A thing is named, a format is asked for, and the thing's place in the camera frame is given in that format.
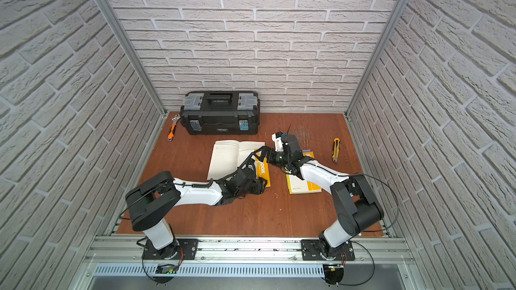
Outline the yellow white cover notebook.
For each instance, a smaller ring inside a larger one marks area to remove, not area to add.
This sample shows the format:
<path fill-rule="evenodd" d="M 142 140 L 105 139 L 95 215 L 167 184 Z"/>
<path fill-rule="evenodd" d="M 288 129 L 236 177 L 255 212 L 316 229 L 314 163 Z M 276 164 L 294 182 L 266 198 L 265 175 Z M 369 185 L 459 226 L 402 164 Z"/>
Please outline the yellow white cover notebook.
<path fill-rule="evenodd" d="M 322 189 L 310 182 L 299 179 L 295 175 L 291 175 L 289 171 L 286 171 L 286 181 L 290 195 L 309 194 L 309 193 L 320 193 Z"/>

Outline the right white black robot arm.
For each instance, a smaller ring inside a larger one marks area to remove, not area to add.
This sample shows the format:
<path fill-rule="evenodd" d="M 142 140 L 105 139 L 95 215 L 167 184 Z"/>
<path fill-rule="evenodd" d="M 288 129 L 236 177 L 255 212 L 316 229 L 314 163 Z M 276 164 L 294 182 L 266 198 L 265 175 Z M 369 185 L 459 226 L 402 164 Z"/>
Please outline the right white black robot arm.
<path fill-rule="evenodd" d="M 326 259 L 343 252 L 343 245 L 384 218 L 384 210 L 370 186 L 371 176 L 345 174 L 303 155 L 297 138 L 277 132 L 274 147 L 262 146 L 249 156 L 314 183 L 332 197 L 337 220 L 319 235 L 319 251 Z"/>

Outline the large white lined notebook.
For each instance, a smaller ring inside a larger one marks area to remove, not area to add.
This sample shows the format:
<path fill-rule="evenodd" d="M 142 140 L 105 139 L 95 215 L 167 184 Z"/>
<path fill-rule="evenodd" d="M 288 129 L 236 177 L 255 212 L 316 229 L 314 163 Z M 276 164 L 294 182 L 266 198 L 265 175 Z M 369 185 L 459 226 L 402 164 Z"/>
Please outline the large white lined notebook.
<path fill-rule="evenodd" d="M 253 151 L 264 145 L 264 142 L 253 141 L 216 141 L 212 150 L 207 179 L 217 180 L 233 173 Z"/>

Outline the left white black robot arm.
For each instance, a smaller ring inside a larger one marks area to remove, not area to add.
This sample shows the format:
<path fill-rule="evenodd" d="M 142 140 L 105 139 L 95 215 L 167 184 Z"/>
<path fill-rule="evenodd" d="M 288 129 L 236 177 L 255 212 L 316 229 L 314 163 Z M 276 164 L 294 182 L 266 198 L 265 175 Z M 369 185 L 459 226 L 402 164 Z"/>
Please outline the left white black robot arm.
<path fill-rule="evenodd" d="M 253 167 L 237 169 L 231 175 L 207 183 L 176 179 L 164 171 L 125 195 L 125 212 L 129 213 L 132 229 L 147 237 L 144 259 L 180 259 L 180 243 L 165 221 L 174 207 L 228 205 L 248 194 L 263 194 L 266 185 L 267 180 L 258 177 Z"/>

